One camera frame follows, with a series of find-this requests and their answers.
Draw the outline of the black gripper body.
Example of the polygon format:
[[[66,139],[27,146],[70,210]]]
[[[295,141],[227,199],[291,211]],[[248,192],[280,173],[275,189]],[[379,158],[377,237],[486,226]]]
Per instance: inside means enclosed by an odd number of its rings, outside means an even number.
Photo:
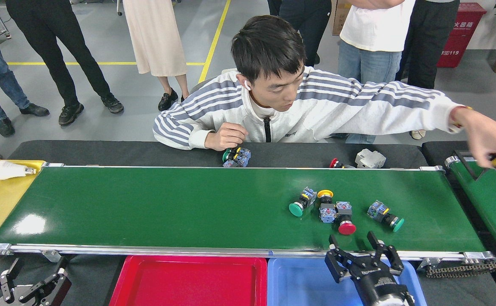
[[[391,267],[382,261],[371,265],[371,256],[358,256],[358,260],[360,279],[351,280],[361,298],[406,298],[408,289],[396,282]]]

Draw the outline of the person's left hand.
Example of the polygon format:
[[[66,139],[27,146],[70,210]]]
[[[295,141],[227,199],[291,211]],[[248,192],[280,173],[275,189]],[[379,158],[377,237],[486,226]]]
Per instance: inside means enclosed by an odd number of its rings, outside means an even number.
[[[463,110],[457,118],[467,132],[469,149],[477,164],[493,168],[489,154],[496,153],[496,121],[473,110]]]

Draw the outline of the person's right hand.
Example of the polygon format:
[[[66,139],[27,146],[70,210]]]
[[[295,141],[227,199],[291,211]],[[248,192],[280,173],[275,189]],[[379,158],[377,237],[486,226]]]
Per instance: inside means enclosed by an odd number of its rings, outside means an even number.
[[[246,140],[248,131],[240,124],[225,122],[216,132],[209,132],[204,146],[207,149],[223,151],[234,148]]]

